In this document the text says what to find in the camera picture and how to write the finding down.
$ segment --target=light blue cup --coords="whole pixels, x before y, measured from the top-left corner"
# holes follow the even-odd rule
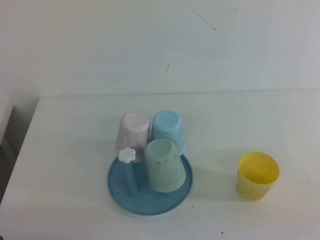
[[[186,140],[182,119],[175,111],[158,112],[152,121],[151,140],[171,140],[178,154],[181,156],[186,151]]]

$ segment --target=pink cup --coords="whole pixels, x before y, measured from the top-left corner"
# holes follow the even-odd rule
[[[126,147],[135,150],[134,163],[145,159],[145,148],[150,142],[150,122],[142,113],[131,112],[121,119],[115,143],[115,154]]]

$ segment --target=yellow cup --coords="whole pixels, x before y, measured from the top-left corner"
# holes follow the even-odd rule
[[[277,162],[263,152],[248,152],[238,164],[237,191],[246,200],[261,199],[280,174]]]

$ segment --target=cup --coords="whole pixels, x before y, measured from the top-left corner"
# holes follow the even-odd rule
[[[179,156],[186,151],[186,140],[182,119],[175,111],[158,112],[152,121],[151,140],[170,139]]]
[[[238,164],[237,191],[244,199],[257,201],[275,184],[280,170],[277,162],[263,152],[248,152]]]
[[[150,142],[150,122],[142,113],[131,112],[121,119],[115,143],[115,154],[126,147],[135,150],[134,163],[145,158],[145,149]]]
[[[150,186],[161,193],[177,190],[186,180],[186,170],[175,144],[167,138],[151,141],[145,149]]]

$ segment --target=blue saucer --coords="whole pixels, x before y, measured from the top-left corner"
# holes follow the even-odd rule
[[[116,157],[109,169],[107,181],[111,196],[125,210],[139,215],[157,215],[174,209],[187,197],[193,183],[193,174],[188,159],[181,155],[186,172],[183,185],[169,193],[153,190],[149,185],[145,162],[135,163],[133,171],[139,193],[129,196],[126,184],[125,163]]]

